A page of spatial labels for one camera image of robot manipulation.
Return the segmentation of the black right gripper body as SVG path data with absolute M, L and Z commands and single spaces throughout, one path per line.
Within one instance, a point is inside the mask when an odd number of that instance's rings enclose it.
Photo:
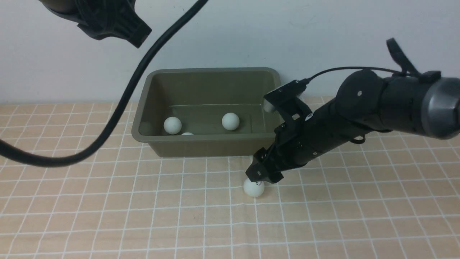
M 250 182 L 278 183 L 284 178 L 282 172 L 300 168 L 309 162 L 304 150 L 306 144 L 302 140 L 302 122 L 282 123 L 274 132 L 274 142 L 269 148 L 256 151 L 246 170 Z

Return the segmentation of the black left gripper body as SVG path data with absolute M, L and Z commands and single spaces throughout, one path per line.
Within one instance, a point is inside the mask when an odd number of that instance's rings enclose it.
M 139 48 L 151 28 L 135 11 L 135 0 L 48 0 L 47 9 L 73 21 L 89 37 L 102 40 L 115 37 Z

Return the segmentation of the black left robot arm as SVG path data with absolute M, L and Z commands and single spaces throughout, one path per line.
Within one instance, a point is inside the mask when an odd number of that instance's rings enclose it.
M 114 37 L 139 48 L 151 28 L 136 14 L 134 0 L 42 0 L 56 16 L 77 23 L 95 40 Z

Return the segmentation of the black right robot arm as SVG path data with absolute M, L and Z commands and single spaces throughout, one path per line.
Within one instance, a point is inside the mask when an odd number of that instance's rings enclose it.
M 284 123 L 275 128 L 274 143 L 254 154 L 246 170 L 251 182 L 278 183 L 282 172 L 305 166 L 345 143 L 362 144 L 371 132 L 399 131 L 439 140 L 459 134 L 458 78 L 440 72 L 381 78 L 362 69 L 316 110 L 299 99 L 308 83 L 294 80 L 264 96 Z

